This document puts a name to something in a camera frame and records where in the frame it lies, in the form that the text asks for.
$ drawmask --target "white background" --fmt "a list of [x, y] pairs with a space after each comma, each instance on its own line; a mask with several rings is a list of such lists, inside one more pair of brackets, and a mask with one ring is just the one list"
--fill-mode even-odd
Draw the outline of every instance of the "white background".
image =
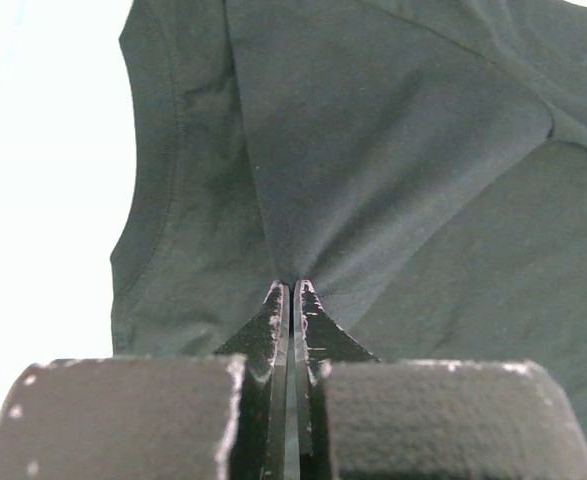
[[135, 179], [130, 4], [0, 0], [0, 406], [31, 363], [112, 354], [109, 255]]

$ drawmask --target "dark gray cloth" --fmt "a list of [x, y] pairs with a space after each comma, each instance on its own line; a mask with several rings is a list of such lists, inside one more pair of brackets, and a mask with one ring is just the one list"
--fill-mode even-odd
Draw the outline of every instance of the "dark gray cloth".
[[587, 9], [136, 0], [116, 353], [210, 353], [308, 278], [382, 359], [530, 358], [587, 436]]

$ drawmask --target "black t-shirt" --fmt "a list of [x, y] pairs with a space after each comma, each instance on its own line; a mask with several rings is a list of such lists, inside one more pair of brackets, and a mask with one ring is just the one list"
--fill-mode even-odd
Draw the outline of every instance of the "black t-shirt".
[[587, 436], [587, 9], [136, 0], [116, 353], [210, 353], [273, 279], [383, 360], [546, 367]]

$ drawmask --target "white surface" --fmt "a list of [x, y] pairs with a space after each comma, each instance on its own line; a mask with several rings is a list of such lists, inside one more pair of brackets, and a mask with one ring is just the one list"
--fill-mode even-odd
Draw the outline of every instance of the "white surface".
[[117, 42], [130, 3], [0, 0], [0, 405], [30, 363], [112, 353], [108, 257], [135, 178]]

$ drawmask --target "black fabric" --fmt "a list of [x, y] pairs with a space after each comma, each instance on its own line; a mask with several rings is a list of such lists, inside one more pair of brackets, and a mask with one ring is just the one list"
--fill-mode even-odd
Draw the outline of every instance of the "black fabric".
[[587, 9], [136, 0], [116, 353], [203, 354], [313, 281], [383, 360], [531, 358], [587, 436]]

